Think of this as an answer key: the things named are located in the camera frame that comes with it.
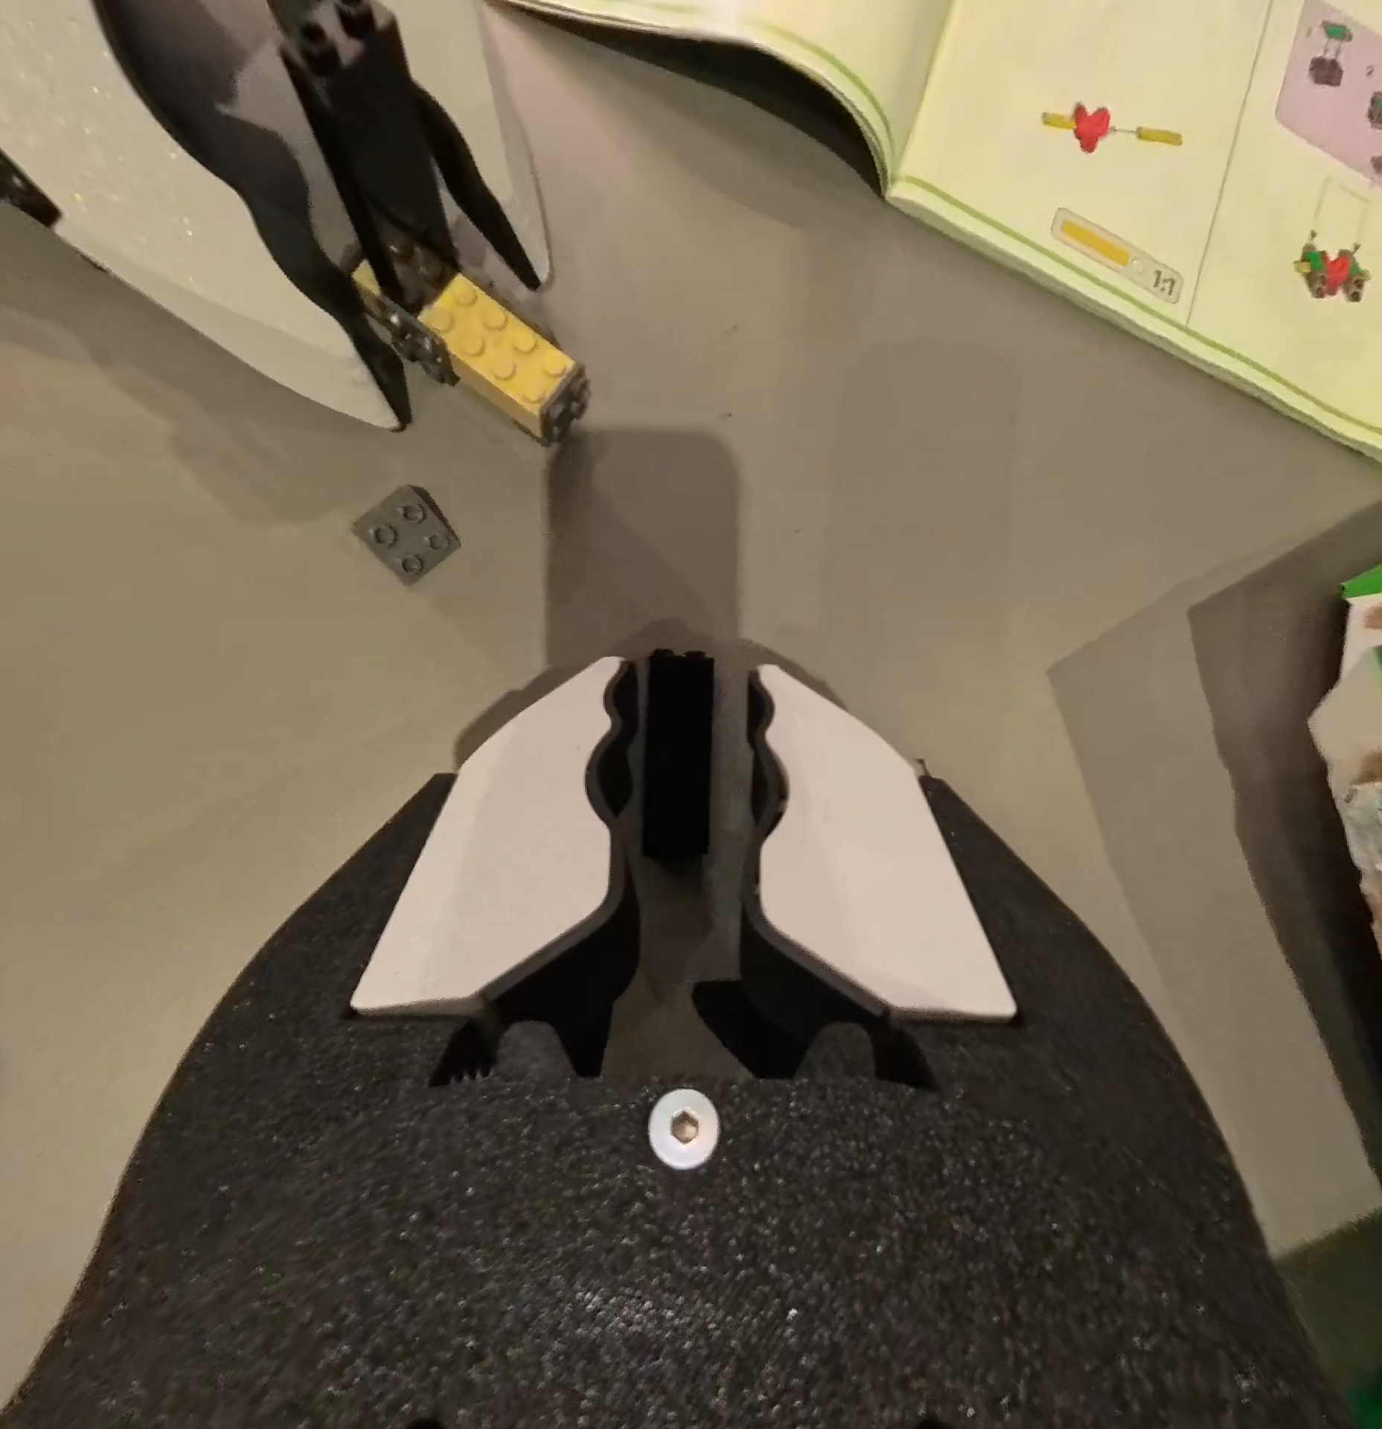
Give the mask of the green cardboard toy box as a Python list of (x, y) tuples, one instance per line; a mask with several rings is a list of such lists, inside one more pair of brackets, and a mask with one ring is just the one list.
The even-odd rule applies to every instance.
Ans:
[(1307, 728), (1324, 761), (1382, 964), (1382, 562), (1345, 580), (1335, 682)]

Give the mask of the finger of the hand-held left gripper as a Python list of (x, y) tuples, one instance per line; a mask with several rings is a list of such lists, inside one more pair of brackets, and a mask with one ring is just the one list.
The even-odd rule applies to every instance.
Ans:
[(467, 141), (478, 176), (529, 260), (533, 276), (523, 278), (523, 286), (538, 289), (552, 276), (552, 260), (531, 150), (495, 41), (490, 5), (396, 2), (394, 15), (412, 79)]
[(215, 345), (353, 419), (412, 421), (268, 3), (0, 3), (0, 148), (60, 240)]

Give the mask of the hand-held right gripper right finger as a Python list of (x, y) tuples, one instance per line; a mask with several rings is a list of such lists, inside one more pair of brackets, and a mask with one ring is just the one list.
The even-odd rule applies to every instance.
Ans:
[(750, 676), (740, 978), (773, 1021), (1013, 1021), (1018, 1005), (926, 789), (778, 664)]

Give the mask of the grey desk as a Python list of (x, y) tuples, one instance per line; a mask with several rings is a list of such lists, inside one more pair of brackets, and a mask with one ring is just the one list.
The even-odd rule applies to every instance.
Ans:
[[(1382, 470), (878, 201), (788, 107), (491, 15), (592, 406), (373, 432), (0, 210), (0, 1409), (235, 975), (523, 687), (796, 664), (1141, 988), (1276, 1251), (1382, 1210), (1304, 732)], [(350, 533), (426, 488), (401, 585)]]

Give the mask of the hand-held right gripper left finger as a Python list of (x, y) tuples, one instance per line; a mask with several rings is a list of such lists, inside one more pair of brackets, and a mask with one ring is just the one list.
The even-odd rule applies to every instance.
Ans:
[(613, 906), (613, 814), (593, 758), (625, 727), (605, 656), (463, 761), (350, 997), (360, 1016), (473, 1013)]

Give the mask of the open instruction booklet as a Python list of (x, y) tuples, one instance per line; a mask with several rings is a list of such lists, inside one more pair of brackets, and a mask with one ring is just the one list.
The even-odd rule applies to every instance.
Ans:
[(1382, 462), (1382, 2), (562, 2), (817, 84), (898, 210)]

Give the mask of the small dark grey brick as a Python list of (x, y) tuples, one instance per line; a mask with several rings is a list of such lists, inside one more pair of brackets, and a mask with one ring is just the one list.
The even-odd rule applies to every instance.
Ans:
[(401, 585), (422, 580), (462, 546), (431, 493), (412, 485), (380, 498), (348, 529)]

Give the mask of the long black brick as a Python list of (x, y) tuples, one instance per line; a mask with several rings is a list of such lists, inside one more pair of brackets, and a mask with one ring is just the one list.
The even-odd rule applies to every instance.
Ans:
[(268, 10), (361, 260), (380, 296), (416, 316), (455, 253), (398, 20), (375, 2)]
[(641, 850), (656, 862), (710, 847), (715, 663), (702, 651), (648, 654)]

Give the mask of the grey and yellow brick assembly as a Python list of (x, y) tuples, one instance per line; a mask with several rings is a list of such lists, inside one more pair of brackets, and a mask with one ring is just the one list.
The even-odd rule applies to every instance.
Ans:
[(589, 406), (582, 363), (470, 276), (432, 258), (394, 265), (396, 303), (368, 260), (352, 281), (391, 349), (442, 385), (463, 383), (542, 446), (562, 442)]

